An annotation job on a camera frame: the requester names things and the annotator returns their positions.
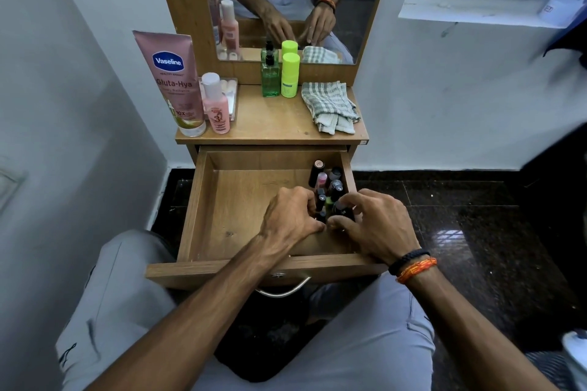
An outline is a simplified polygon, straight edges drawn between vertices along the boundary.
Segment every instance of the gray pants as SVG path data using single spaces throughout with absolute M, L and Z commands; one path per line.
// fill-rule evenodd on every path
M 82 391 L 175 308 L 145 279 L 172 262 L 159 238 L 128 231 L 105 244 L 82 298 L 56 343 L 63 390 Z M 194 390 L 430 390 L 434 332 L 414 296 L 388 273 L 330 321 L 272 379 L 250 383 L 212 357 Z

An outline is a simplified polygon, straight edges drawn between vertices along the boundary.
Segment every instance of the pink bottle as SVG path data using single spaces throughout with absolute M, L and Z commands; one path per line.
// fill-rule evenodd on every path
M 205 73 L 202 76 L 202 85 L 206 98 L 203 99 L 204 108 L 212 130 L 224 135 L 230 130 L 230 114 L 228 113 L 228 99 L 222 93 L 220 76 L 216 73 Z
M 230 56 L 234 53 L 240 59 L 241 47 L 238 43 L 238 22 L 234 18 L 234 3 L 232 0 L 223 0 L 220 2 L 222 7 L 222 26 L 223 40 L 226 44 L 227 54 Z

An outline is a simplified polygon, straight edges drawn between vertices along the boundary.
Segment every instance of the right hand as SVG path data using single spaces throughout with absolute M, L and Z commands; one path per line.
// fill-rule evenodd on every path
M 412 220 L 401 201 L 368 188 L 347 193 L 339 201 L 347 207 L 355 206 L 356 222 L 337 215 L 328 218 L 328 229 L 346 230 L 367 254 L 391 265 L 420 248 Z
M 271 34 L 276 45 L 281 45 L 286 40 L 295 40 L 290 23 L 273 5 L 269 4 L 259 17 L 265 25 L 265 30 Z

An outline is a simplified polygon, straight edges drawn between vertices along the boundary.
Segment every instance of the drawer handle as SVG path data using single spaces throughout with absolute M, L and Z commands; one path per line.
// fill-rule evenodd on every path
M 262 289 L 255 289 L 255 291 L 259 292 L 261 295 L 264 295 L 266 297 L 270 297 L 270 298 L 283 298 L 283 297 L 287 297 L 289 295 L 292 295 L 294 292 L 299 291 L 302 286 L 304 286 L 305 283 L 307 283 L 310 278 L 312 278 L 311 276 L 307 277 L 305 280 L 303 280 L 300 284 L 298 284 L 295 288 L 293 288 L 290 291 L 284 292 L 282 294 L 272 294 L 270 292 L 266 292 Z

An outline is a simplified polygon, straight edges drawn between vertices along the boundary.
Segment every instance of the drawer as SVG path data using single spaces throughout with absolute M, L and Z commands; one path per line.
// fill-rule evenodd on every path
M 316 159 L 339 166 L 347 192 L 355 180 L 345 146 L 202 146 L 177 262 L 151 264 L 146 277 L 168 288 L 191 290 L 205 283 L 260 229 L 280 187 L 308 187 Z M 344 232 L 321 232 L 298 243 L 261 282 L 290 285 L 380 274 L 387 266 L 367 255 Z

